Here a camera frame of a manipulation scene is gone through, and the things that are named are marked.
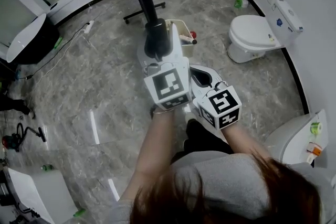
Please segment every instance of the black cable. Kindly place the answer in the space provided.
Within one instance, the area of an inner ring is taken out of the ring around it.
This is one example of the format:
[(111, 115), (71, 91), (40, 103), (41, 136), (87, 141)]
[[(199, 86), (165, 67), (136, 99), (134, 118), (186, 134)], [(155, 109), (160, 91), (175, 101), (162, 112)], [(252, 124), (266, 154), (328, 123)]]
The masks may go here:
[(39, 69), (37, 69), (32, 75), (28, 75), (28, 76), (26, 76), (26, 77), (23, 77), (23, 78), (18, 78), (17, 80), (19, 80), (19, 79), (26, 79), (26, 80), (28, 80), (28, 79), (31, 79), (38, 71), (40, 71), (43, 67), (45, 67), (48, 63), (50, 63), (50, 61), (51, 60), (53, 60), (55, 57), (56, 57), (56, 55), (58, 55), (58, 53), (66, 46), (66, 44), (68, 44), (70, 41), (72, 41), (72, 39), (74, 38), (74, 36), (75, 36), (75, 34), (77, 34), (79, 31), (81, 31), (82, 30), (82, 28), (85, 26), (85, 25), (88, 25), (89, 23), (85, 23), (81, 28), (79, 28), (74, 34), (73, 34), (73, 36), (68, 40), (68, 42), (66, 42), (59, 50), (58, 50), (58, 52), (49, 60), (49, 61), (47, 61), (43, 66), (41, 66)]
[(24, 135), (24, 132), (23, 132), (23, 125), (22, 123), (18, 123), (17, 126), (16, 126), (16, 133), (21, 135), (21, 137)]

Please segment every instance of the white wall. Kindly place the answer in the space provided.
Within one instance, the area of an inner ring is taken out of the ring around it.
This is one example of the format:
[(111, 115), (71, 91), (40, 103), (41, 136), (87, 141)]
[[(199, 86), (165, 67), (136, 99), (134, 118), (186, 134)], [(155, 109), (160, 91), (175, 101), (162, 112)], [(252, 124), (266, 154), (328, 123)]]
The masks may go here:
[[(267, 13), (266, 0), (254, 0)], [(336, 168), (336, 0), (286, 0), (300, 17), (304, 33), (288, 47), (311, 112), (325, 108), (327, 163)]]

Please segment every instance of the toilet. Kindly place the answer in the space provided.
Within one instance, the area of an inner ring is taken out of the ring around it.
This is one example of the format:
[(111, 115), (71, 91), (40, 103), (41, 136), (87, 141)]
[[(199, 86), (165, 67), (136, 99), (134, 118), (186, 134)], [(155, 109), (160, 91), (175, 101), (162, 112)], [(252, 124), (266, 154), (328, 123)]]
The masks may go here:
[[(311, 124), (320, 123), (318, 134), (311, 133)], [(265, 140), (264, 145), (274, 159), (285, 164), (309, 163), (318, 156), (307, 151), (309, 143), (318, 144), (322, 150), (328, 145), (329, 133), (327, 116), (322, 109), (291, 119), (274, 130)]]
[(241, 15), (232, 20), (227, 53), (236, 63), (248, 62), (291, 45), (301, 32), (298, 16), (286, 1), (277, 0), (266, 17)]

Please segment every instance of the cleaning product bottle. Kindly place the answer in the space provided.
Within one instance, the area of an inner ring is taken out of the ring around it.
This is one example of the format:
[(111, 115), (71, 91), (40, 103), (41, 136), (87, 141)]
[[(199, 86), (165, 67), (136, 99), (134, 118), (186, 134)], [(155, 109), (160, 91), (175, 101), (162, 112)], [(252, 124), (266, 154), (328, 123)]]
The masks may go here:
[(236, 0), (234, 7), (235, 8), (241, 8), (243, 4), (243, 0)]

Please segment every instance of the brown hair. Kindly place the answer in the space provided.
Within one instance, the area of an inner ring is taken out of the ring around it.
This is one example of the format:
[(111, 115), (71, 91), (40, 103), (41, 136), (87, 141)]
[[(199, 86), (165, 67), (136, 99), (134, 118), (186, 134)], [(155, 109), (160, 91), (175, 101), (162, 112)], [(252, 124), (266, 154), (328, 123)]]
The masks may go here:
[(270, 199), (270, 208), (264, 217), (249, 220), (230, 212), (208, 208), (203, 181), (198, 172), (196, 197), (190, 195), (190, 182), (181, 181), (173, 172), (168, 172), (149, 189), (139, 190), (130, 224), (320, 223), (321, 202), (312, 183), (274, 159), (265, 160), (256, 156), (254, 159)]

